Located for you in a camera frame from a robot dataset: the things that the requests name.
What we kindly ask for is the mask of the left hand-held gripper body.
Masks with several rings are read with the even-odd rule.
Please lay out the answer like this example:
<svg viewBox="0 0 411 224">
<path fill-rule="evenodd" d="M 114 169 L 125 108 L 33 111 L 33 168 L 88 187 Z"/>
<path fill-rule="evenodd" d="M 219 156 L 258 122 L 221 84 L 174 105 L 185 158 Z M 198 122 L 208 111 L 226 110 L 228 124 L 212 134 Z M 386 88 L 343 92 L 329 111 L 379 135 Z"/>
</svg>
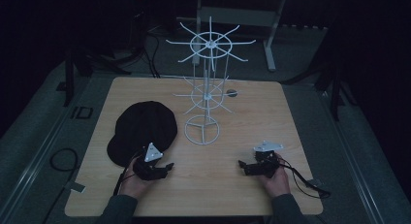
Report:
<svg viewBox="0 0 411 224">
<path fill-rule="evenodd" d="M 142 154 L 136 158 L 133 167 L 134 173 L 142 180 L 157 180 L 168 175 L 163 168 L 157 168 L 157 162 L 163 157 L 163 153 L 153 144 L 142 148 Z"/>
</svg>

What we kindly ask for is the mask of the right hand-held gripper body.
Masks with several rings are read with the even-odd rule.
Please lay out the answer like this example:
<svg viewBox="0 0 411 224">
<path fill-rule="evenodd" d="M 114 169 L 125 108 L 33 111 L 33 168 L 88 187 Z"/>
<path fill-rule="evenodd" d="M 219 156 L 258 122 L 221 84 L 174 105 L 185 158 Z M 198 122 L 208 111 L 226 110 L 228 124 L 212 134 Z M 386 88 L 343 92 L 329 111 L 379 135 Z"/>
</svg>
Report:
<svg viewBox="0 0 411 224">
<path fill-rule="evenodd" d="M 265 176 L 271 178 L 279 168 L 276 150 L 282 149 L 282 144 L 262 141 L 253 147 L 254 164 L 243 164 L 243 171 L 247 176 Z"/>
</svg>

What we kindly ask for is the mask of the black cap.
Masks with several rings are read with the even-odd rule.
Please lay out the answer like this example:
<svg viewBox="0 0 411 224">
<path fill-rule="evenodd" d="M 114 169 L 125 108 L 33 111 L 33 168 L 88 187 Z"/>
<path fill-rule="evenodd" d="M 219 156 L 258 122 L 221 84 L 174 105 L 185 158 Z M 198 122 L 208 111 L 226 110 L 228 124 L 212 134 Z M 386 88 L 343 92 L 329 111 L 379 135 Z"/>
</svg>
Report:
<svg viewBox="0 0 411 224">
<path fill-rule="evenodd" d="M 130 106 L 117 120 L 107 153 L 110 160 L 126 167 L 131 157 L 149 144 L 164 152 L 177 135 L 174 113 L 156 101 Z"/>
</svg>

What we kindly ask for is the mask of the white wire display rack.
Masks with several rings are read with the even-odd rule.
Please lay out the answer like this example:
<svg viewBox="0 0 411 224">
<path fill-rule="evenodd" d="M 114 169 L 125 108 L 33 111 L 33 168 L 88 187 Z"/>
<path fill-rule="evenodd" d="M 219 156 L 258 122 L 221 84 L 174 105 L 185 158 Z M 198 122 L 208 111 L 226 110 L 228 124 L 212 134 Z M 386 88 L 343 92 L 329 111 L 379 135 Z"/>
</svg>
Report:
<svg viewBox="0 0 411 224">
<path fill-rule="evenodd" d="M 174 94 L 176 97 L 187 97 L 192 102 L 192 107 L 185 114 L 192 113 L 184 124 L 183 132 L 185 137 L 192 144 L 208 145 L 214 143 L 220 136 L 220 125 L 212 116 L 212 112 L 223 109 L 228 113 L 233 113 L 224 105 L 226 97 L 225 84 L 229 80 L 228 68 L 229 60 L 235 59 L 240 62 L 247 62 L 233 53 L 236 46 L 247 46 L 255 43 L 255 40 L 248 42 L 236 42 L 231 39 L 231 30 L 224 33 L 217 32 L 211 25 L 211 30 L 197 34 L 182 22 L 180 27 L 190 33 L 192 38 L 186 42 L 176 42 L 167 40 L 171 45 L 187 46 L 191 53 L 179 63 L 184 63 L 189 59 L 199 59 L 203 62 L 203 72 L 197 76 L 197 69 L 193 67 L 193 76 L 183 79 L 191 86 L 191 91 L 186 94 Z"/>
</svg>

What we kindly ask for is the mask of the person's right hand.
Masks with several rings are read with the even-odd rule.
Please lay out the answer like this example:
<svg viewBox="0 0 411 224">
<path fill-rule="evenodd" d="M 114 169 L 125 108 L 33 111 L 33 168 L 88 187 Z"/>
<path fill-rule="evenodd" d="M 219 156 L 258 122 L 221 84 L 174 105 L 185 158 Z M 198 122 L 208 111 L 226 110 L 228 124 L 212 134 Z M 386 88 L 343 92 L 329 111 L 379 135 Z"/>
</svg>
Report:
<svg viewBox="0 0 411 224">
<path fill-rule="evenodd" d="M 272 177 L 257 176 L 257 179 L 271 198 L 291 193 L 288 175 L 283 167 L 279 167 Z"/>
</svg>

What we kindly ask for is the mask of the person's left hand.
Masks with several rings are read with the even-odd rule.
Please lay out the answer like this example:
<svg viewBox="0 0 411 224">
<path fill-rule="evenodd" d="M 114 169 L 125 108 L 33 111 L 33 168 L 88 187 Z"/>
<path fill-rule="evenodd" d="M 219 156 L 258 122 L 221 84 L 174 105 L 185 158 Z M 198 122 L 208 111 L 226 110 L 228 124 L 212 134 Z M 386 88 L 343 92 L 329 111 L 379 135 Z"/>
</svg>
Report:
<svg viewBox="0 0 411 224">
<path fill-rule="evenodd" d="M 154 180 L 142 180 L 136 176 L 133 171 L 135 162 L 136 158 L 131 161 L 123 179 L 121 179 L 118 194 L 126 195 L 138 200 L 151 187 Z"/>
</svg>

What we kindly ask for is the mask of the grey tape piece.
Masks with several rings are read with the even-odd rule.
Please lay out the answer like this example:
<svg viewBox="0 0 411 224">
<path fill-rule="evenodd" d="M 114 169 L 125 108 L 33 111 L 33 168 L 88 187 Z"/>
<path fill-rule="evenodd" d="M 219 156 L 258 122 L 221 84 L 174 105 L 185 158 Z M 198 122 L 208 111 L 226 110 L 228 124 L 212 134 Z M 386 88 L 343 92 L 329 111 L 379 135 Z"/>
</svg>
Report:
<svg viewBox="0 0 411 224">
<path fill-rule="evenodd" d="M 75 181 L 68 181 L 65 186 L 65 189 L 72 190 L 78 193 L 82 193 L 85 190 L 85 186 L 79 183 L 76 183 Z"/>
</svg>

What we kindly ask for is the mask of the black stand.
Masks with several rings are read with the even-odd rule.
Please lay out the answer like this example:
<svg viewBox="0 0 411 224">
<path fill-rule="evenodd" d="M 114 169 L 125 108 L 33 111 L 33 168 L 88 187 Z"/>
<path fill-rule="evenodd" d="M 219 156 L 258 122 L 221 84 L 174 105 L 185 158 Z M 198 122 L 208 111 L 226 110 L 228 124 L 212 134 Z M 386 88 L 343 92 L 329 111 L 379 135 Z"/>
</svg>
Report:
<svg viewBox="0 0 411 224">
<path fill-rule="evenodd" d="M 75 95 L 75 74 L 89 77 L 94 63 L 120 75 L 120 67 L 144 51 L 147 36 L 148 0 L 67 0 L 63 22 L 65 106 Z"/>
<path fill-rule="evenodd" d="M 319 77 L 314 82 L 314 88 L 317 91 L 326 92 L 329 86 L 332 87 L 330 112 L 333 119 L 338 121 L 338 107 L 342 101 L 340 93 L 343 92 L 344 94 L 347 94 L 342 85 L 343 68 L 344 62 L 338 54 L 335 54 L 331 58 L 327 58 L 325 60 L 313 59 L 305 71 L 290 79 L 283 80 L 281 84 L 291 85 L 318 74 Z"/>
</svg>

